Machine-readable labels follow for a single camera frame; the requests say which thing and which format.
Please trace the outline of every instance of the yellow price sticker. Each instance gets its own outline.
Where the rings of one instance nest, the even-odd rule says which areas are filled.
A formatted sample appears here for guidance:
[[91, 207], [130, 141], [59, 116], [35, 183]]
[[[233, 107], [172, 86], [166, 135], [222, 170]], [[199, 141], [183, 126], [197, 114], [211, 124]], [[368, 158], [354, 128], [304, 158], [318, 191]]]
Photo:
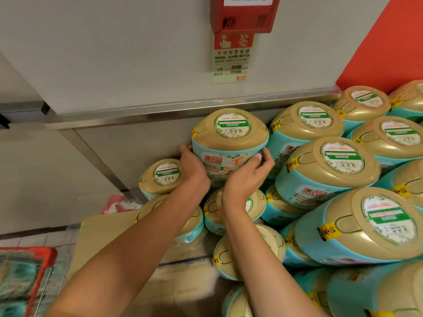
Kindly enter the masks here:
[[219, 255], [214, 255], [213, 261], [216, 266], [220, 266]]
[[324, 224], [320, 228], [317, 228], [317, 230], [319, 231], [320, 238], [322, 238], [323, 241], [328, 241], [341, 236], [341, 232], [335, 227], [333, 222]]
[[352, 139], [352, 141], [354, 141], [354, 142], [356, 142], [358, 144], [361, 144], [361, 145], [364, 144], [364, 142], [360, 138], [354, 138], [354, 139]]
[[404, 100], [401, 100], [400, 98], [395, 98], [391, 101], [391, 109], [395, 109], [397, 106], [400, 106], [404, 103]]
[[191, 140], [197, 135], [197, 128], [193, 130], [193, 135], [191, 136]]
[[346, 113], [345, 113], [344, 111], [342, 111], [342, 110], [338, 110], [338, 111], [337, 111], [337, 113], [338, 113], [338, 116], [339, 116], [341, 119], [345, 118], [345, 116], [346, 116]]
[[313, 301], [313, 303], [318, 307], [321, 308], [319, 298], [317, 297], [317, 293], [311, 292], [307, 293], [307, 295], [310, 297], [310, 299]]
[[292, 238], [291, 237], [285, 239], [285, 245], [287, 247], [292, 247], [293, 246], [293, 241], [292, 241]]
[[371, 317], [395, 317], [395, 314], [392, 311], [387, 310], [367, 310]]
[[292, 171], [298, 167], [298, 158], [294, 157], [286, 163], [286, 170]]
[[412, 195], [405, 184], [394, 186], [391, 190], [401, 197], [409, 197]]
[[275, 132], [277, 129], [279, 129], [280, 127], [280, 122], [279, 120], [276, 122], [272, 122], [272, 124], [270, 125], [270, 130], [273, 132]]
[[266, 201], [267, 201], [267, 202], [272, 202], [272, 201], [273, 201], [272, 194], [267, 194], [267, 195], [266, 195]]

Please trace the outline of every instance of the laundry detergent tub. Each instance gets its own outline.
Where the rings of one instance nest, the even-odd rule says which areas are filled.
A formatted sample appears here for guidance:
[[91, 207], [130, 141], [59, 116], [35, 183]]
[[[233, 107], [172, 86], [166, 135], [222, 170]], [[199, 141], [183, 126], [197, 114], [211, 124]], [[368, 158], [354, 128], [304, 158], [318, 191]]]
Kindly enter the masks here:
[[338, 270], [327, 288], [336, 317], [423, 316], [423, 261]]
[[298, 148], [275, 184], [279, 195], [290, 204], [314, 209], [346, 190], [375, 183], [379, 175], [376, 159], [362, 145], [327, 137]]
[[275, 226], [286, 226], [307, 213], [308, 210], [297, 208], [286, 202], [276, 190], [276, 186], [270, 186], [266, 191], [266, 209], [262, 213], [262, 219]]
[[293, 278], [313, 303], [329, 317], [334, 317], [327, 301], [327, 286], [336, 269], [331, 267], [301, 271]]
[[233, 288], [222, 304], [223, 317], [254, 317], [247, 289], [244, 285]]
[[423, 121], [423, 80], [411, 81], [389, 94], [392, 110], [388, 116], [402, 117], [420, 123]]
[[423, 213], [423, 159], [399, 166], [380, 178], [374, 186], [399, 194]]
[[267, 144], [266, 126], [250, 112], [221, 109], [203, 119], [193, 130], [193, 151], [209, 177], [228, 175]]
[[363, 123], [347, 138], [363, 145], [380, 164], [382, 174], [423, 157], [423, 127], [400, 117], [379, 117]]
[[307, 256], [298, 246], [295, 238], [295, 226], [297, 222], [294, 221], [279, 231], [285, 240], [286, 254], [283, 259], [283, 264], [291, 267], [318, 267], [321, 266], [318, 262]]
[[[256, 224], [256, 227], [275, 256], [282, 262], [286, 249], [285, 242], [280, 233], [265, 225]], [[213, 265], [216, 267], [220, 276], [230, 280], [242, 281], [242, 276], [230, 248], [227, 235], [222, 237], [214, 249]]]
[[148, 168], [138, 186], [148, 200], [169, 194], [184, 180], [184, 172], [177, 159], [163, 159]]
[[[222, 220], [220, 199], [223, 188], [216, 190], [204, 204], [204, 224], [214, 234], [223, 236], [226, 234], [225, 225]], [[266, 208], [266, 197], [263, 192], [256, 190], [245, 204], [245, 210], [250, 218], [256, 222]]]
[[[163, 195], [157, 198], [154, 198], [147, 202], [137, 213], [137, 217], [135, 222], [138, 222], [143, 218], [146, 214], [153, 211], [157, 208], [158, 205], [167, 197], [168, 195]], [[201, 233], [204, 227], [204, 216], [203, 211], [200, 206], [193, 211], [193, 214], [188, 219], [188, 222], [182, 228], [181, 232], [177, 235], [177, 237], [173, 240], [172, 245], [186, 245], [188, 243], [193, 242], [198, 235]]]
[[320, 102], [303, 101], [279, 113], [269, 130], [271, 135], [266, 147], [275, 160], [277, 173], [300, 146], [327, 136], [341, 136], [344, 125], [331, 107]]
[[394, 192], [362, 187], [306, 213], [295, 226], [300, 249], [326, 265], [389, 263], [423, 254], [423, 215]]
[[347, 88], [333, 106], [345, 124], [345, 134], [364, 122], [388, 113], [388, 96], [378, 89], [365, 86]]

